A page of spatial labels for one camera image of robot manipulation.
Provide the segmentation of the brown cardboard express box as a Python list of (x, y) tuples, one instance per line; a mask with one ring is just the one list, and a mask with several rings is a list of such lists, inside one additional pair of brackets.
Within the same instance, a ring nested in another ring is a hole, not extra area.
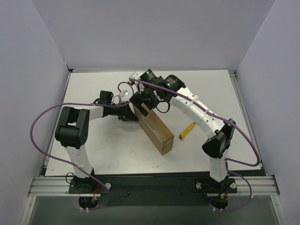
[(138, 124), (163, 156), (172, 150), (174, 134), (153, 110), (146, 109), (144, 104), (142, 108), (148, 112), (147, 116), (142, 115), (133, 106), (135, 116), (138, 118)]

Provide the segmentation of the yellow utility knife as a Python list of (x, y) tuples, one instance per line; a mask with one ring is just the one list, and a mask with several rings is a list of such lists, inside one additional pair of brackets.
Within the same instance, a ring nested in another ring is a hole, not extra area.
[(192, 122), (190, 125), (188, 125), (179, 135), (180, 140), (184, 140), (187, 136), (187, 134), (195, 127), (196, 123)]

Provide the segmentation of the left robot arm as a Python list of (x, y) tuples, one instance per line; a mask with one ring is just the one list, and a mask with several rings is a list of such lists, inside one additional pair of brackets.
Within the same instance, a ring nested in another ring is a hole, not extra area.
[(96, 188), (96, 181), (90, 177), (94, 175), (94, 169), (89, 163), (85, 148), (89, 122), (110, 115), (117, 116), (121, 121), (138, 121), (130, 109), (128, 101), (115, 104), (113, 93), (102, 90), (99, 98), (93, 102), (93, 106), (85, 109), (63, 107), (55, 130), (55, 139), (65, 148), (71, 163), (74, 164), (73, 181), (86, 193), (90, 193)]

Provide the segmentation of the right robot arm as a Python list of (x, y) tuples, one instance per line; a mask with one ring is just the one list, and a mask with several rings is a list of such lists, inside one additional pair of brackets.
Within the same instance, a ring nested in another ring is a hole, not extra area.
[(185, 83), (175, 75), (166, 78), (157, 77), (152, 70), (133, 73), (129, 79), (136, 86), (136, 93), (130, 102), (143, 116), (160, 103), (174, 106), (195, 122), (207, 136), (202, 145), (210, 158), (210, 177), (220, 183), (228, 176), (227, 158), (230, 141), (233, 137), (233, 120), (224, 122), (215, 118), (215, 114), (194, 95)]

